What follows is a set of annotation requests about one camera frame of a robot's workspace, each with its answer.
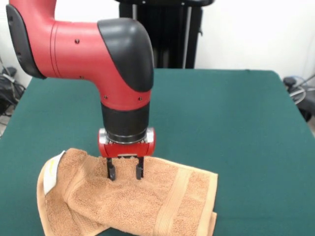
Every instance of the towel label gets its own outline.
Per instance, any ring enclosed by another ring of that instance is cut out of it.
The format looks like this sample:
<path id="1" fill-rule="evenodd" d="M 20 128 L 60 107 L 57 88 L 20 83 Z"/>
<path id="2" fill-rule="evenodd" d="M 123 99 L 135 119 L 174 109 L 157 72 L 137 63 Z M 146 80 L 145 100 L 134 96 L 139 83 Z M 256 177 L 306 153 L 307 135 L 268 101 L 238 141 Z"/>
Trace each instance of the towel label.
<path id="1" fill-rule="evenodd" d="M 46 164 L 45 172 L 44 172 L 44 182 L 43 182 L 45 195 L 49 193 L 49 191 L 52 190 L 52 188 L 55 187 L 57 183 L 58 164 L 64 153 L 65 151 L 51 158 Z"/>

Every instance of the brown towel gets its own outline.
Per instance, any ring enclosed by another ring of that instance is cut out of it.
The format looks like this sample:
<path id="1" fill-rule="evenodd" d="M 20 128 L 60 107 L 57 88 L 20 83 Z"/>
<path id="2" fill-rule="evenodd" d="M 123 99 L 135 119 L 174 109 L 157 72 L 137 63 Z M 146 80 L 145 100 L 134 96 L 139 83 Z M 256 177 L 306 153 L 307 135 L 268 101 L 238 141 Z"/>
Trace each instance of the brown towel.
<path id="1" fill-rule="evenodd" d="M 139 236 L 210 236 L 218 175 L 146 157 L 144 178 L 136 159 L 114 159 L 116 180 L 104 158 L 69 149 L 46 162 L 37 204 L 46 236 L 95 236 L 109 227 Z"/>

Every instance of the white wall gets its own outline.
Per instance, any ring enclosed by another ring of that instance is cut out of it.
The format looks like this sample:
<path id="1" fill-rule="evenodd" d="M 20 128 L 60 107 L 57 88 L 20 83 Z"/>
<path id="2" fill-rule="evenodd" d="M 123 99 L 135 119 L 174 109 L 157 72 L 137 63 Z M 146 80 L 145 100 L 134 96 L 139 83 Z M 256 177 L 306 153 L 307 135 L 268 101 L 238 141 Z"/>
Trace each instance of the white wall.
<path id="1" fill-rule="evenodd" d="M 197 68 L 315 72 L 315 0 L 217 0 L 202 29 Z"/>
<path id="2" fill-rule="evenodd" d="M 0 0 L 0 55 L 19 68 Z M 95 22 L 117 18 L 114 0 L 58 0 L 56 19 Z M 216 0 L 204 8 L 196 68 L 266 69 L 281 77 L 315 72 L 315 0 Z"/>

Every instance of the green table surface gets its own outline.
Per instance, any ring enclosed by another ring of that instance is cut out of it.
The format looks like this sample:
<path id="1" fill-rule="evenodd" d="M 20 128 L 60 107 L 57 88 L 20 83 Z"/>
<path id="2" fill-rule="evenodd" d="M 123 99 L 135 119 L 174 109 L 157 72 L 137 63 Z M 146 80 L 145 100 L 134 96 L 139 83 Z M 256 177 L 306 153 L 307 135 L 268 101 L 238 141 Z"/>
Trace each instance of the green table surface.
<path id="1" fill-rule="evenodd" d="M 68 148 L 98 156 L 102 126 L 92 83 L 32 79 L 0 140 L 0 235 L 43 235 L 41 167 Z M 215 235 L 315 234 L 315 140 L 276 73 L 156 70 L 150 126 L 155 156 L 219 174 Z"/>

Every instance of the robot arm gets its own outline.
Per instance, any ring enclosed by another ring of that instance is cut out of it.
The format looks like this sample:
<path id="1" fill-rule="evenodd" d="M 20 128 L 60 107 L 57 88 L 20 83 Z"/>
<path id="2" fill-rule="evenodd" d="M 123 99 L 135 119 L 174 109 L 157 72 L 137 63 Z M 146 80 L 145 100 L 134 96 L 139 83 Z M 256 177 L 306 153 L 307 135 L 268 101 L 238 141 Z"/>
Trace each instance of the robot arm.
<path id="1" fill-rule="evenodd" d="M 10 0 L 6 6 L 22 69 L 42 79 L 93 82 L 105 127 L 99 132 L 102 156 L 124 155 L 126 148 L 136 156 L 151 155 L 152 148 L 138 145 L 146 143 L 143 140 L 148 136 L 153 86 L 153 52 L 146 30 L 127 18 L 97 23 L 56 21 L 55 7 L 56 0 Z"/>

